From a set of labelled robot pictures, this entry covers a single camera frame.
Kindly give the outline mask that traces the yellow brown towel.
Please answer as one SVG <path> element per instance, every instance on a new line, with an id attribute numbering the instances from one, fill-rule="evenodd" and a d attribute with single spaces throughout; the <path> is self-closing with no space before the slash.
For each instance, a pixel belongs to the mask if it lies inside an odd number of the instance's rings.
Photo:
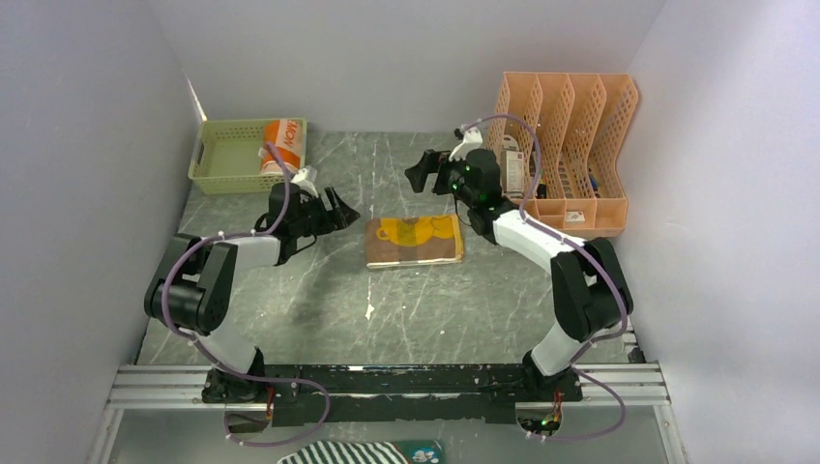
<path id="1" fill-rule="evenodd" d="M 427 217 L 382 217 L 365 227 L 369 269 L 459 263 L 465 246 L 455 214 Z"/>

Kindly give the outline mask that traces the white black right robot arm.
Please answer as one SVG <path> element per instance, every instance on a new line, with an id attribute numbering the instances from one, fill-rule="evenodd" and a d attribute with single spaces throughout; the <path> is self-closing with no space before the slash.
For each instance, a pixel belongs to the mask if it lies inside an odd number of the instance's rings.
<path id="1" fill-rule="evenodd" d="M 592 344 L 626 330 L 633 302 L 613 245 L 564 234 L 513 203 L 502 192 L 492 152 L 475 149 L 455 160 L 446 151 L 427 150 L 404 175 L 416 193 L 433 176 L 433 193 L 464 204 L 479 236 L 547 271 L 555 322 L 522 359 L 521 385 L 530 398 L 547 399 L 560 381 L 577 377 L 571 369 Z"/>

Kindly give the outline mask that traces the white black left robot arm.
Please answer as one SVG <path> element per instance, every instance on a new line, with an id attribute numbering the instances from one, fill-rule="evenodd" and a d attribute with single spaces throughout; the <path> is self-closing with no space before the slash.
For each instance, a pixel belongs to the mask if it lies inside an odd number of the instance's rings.
<path id="1" fill-rule="evenodd" d="M 360 216 L 334 188 L 318 193 L 280 183 L 271 188 L 268 210 L 250 231 L 212 237 L 177 233 L 170 239 L 143 307 L 211 363 L 203 402 L 256 402 L 274 390 L 261 349 L 241 335 L 229 315 L 237 274 L 281 266 L 301 252 L 301 239 L 315 241 Z"/>

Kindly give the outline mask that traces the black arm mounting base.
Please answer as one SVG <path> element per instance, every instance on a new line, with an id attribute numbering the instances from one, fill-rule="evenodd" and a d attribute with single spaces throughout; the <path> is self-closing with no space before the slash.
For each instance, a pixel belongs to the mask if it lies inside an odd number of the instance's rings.
<path id="1" fill-rule="evenodd" d="M 569 369 L 543 379 L 520 363 L 331 365 L 267 364 L 256 375 L 269 386 L 209 370 L 204 404 L 270 408 L 275 426 L 328 422 L 483 420 L 514 423 L 523 403 L 577 402 L 578 376 Z"/>

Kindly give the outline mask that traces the orange white patterned towel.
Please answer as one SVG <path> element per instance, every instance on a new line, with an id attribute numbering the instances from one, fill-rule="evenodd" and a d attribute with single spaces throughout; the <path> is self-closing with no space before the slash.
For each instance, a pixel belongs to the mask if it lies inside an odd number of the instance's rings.
<path id="1" fill-rule="evenodd" d="M 280 174 L 282 172 L 271 146 L 277 148 L 289 172 L 296 173 L 302 168 L 306 153 L 305 135 L 306 128 L 303 119 L 276 119 L 268 123 L 263 128 L 262 145 L 258 152 L 261 158 L 260 174 Z"/>

